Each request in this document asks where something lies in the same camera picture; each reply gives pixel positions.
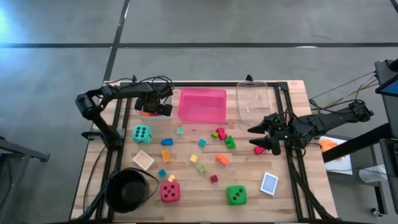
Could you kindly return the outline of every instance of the red block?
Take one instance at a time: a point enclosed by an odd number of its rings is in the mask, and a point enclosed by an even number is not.
[[[256,153],[256,155],[260,155],[262,152],[264,152],[266,149],[264,149],[263,147],[260,146],[256,146],[254,147],[254,153]]]
[[[212,176],[210,177],[210,181],[211,181],[212,184],[214,184],[215,182],[217,182],[217,181],[218,181],[217,175],[212,175]]]
[[[164,182],[160,185],[162,202],[176,202],[180,200],[180,184],[177,181]]]
[[[218,137],[220,140],[224,140],[227,137],[227,134],[225,133],[225,129],[224,128],[217,128],[216,132],[218,133]]]

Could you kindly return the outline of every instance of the gray floor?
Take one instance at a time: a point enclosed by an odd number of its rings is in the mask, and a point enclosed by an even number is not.
[[[124,0],[0,0],[0,43],[112,43]],[[398,14],[389,0],[133,0],[121,42],[394,42]],[[51,153],[33,161],[9,223],[68,219],[90,127],[74,104],[98,87],[111,49],[0,49],[0,136]],[[167,75],[173,80],[305,80],[308,96],[374,70],[398,48],[119,49],[111,79]],[[319,97],[347,94],[364,80]],[[367,123],[332,134],[355,137],[386,122],[373,89],[359,95],[375,112]],[[377,219],[372,188],[331,183],[340,218]],[[389,206],[391,201],[386,194]]]

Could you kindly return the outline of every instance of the magenta block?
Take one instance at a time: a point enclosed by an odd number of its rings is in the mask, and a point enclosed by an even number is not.
[[[266,149],[264,149],[263,147],[260,146],[256,146],[254,147],[254,153],[256,153],[256,155],[260,155],[262,152],[264,152]]]
[[[176,202],[180,200],[180,184],[177,181],[164,182],[160,185],[162,202]]]
[[[210,177],[210,181],[211,181],[212,184],[214,184],[215,182],[217,182],[217,181],[218,181],[217,175],[212,175],[212,176]]]

